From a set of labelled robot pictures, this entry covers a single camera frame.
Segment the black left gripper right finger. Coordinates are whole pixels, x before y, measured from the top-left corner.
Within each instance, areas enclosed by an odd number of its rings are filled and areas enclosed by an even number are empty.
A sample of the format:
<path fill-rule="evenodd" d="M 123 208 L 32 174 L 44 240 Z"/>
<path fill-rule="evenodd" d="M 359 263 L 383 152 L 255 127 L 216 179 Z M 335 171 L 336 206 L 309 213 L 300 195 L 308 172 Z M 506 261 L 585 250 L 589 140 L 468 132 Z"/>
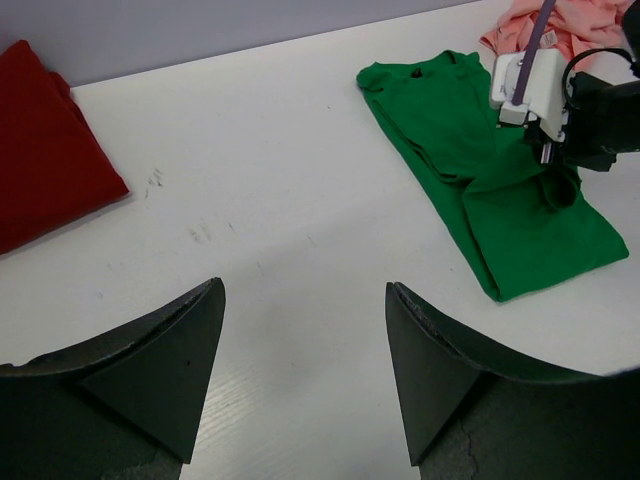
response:
<path fill-rule="evenodd" d="M 598 376 L 513 350 L 405 285 L 385 318 L 411 464 L 425 479 L 635 479 L 639 373 Z"/>

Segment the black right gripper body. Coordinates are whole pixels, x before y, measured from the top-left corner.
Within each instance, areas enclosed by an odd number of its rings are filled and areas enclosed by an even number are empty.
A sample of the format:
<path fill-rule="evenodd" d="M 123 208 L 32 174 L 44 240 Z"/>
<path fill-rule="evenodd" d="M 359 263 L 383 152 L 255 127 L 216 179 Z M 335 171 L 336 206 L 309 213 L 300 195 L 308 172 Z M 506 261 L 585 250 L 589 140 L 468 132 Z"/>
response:
<path fill-rule="evenodd" d="M 577 98 L 568 109 L 564 140 L 549 162 L 607 172 L 623 153 L 639 151 L 639 82 L 612 85 L 587 73 L 570 81 Z"/>

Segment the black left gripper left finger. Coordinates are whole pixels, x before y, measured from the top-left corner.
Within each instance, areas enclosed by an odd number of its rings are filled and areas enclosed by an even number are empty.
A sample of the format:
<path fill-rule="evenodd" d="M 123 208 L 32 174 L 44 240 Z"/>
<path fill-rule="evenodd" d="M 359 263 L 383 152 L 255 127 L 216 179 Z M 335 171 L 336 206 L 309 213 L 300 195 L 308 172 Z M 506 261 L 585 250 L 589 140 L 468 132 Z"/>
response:
<path fill-rule="evenodd" d="M 193 456 L 225 287 L 210 279 L 76 345 L 1 368 L 5 479 L 176 479 Z"/>

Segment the green t-shirt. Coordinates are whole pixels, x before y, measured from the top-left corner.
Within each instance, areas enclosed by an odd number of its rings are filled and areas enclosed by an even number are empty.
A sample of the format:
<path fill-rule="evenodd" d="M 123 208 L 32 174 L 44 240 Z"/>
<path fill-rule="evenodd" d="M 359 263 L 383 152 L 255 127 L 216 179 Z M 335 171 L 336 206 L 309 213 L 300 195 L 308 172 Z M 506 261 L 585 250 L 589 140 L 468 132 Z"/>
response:
<path fill-rule="evenodd" d="M 498 127 L 477 54 L 375 63 L 356 82 L 491 299 L 627 258 L 622 236 L 584 198 L 576 168 L 541 165 L 520 130 Z"/>

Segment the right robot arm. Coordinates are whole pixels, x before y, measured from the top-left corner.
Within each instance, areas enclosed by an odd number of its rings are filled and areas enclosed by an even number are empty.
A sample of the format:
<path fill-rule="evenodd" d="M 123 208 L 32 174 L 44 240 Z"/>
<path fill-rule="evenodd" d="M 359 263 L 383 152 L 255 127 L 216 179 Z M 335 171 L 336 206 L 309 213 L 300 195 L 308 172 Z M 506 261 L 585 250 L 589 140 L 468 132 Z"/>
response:
<path fill-rule="evenodd" d="M 567 64 L 553 67 L 544 79 L 551 90 L 542 97 L 551 112 L 561 120 L 559 128 L 545 133 L 543 116 L 534 121 L 534 133 L 525 137 L 533 142 L 540 163 L 566 163 L 597 172 L 607 172 L 623 153 L 639 151 L 639 81 L 609 84 L 574 67 L 600 53 L 617 55 L 639 76 L 639 3 L 634 2 L 623 15 L 625 47 L 601 47 L 576 55 Z"/>

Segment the pink crumpled t-shirt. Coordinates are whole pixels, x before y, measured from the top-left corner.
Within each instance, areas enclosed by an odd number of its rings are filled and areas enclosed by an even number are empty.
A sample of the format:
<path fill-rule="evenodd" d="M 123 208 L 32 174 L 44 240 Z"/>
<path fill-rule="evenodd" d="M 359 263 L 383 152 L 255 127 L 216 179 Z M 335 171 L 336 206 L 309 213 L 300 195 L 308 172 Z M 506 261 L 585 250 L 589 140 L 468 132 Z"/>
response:
<path fill-rule="evenodd" d="M 630 1 L 557 1 L 543 29 L 542 48 L 556 48 L 570 60 L 593 48 L 618 47 L 621 22 Z M 480 43 L 495 54 L 526 49 L 539 17 L 541 1 L 514 1 Z"/>

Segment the red folded t-shirt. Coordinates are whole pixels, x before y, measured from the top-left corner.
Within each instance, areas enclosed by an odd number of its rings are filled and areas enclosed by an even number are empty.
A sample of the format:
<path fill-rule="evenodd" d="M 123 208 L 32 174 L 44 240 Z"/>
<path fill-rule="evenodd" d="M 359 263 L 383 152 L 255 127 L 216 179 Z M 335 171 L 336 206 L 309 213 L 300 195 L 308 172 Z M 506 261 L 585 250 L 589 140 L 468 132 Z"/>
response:
<path fill-rule="evenodd" d="M 20 40 L 1 55 L 1 251 L 127 196 L 67 82 Z"/>

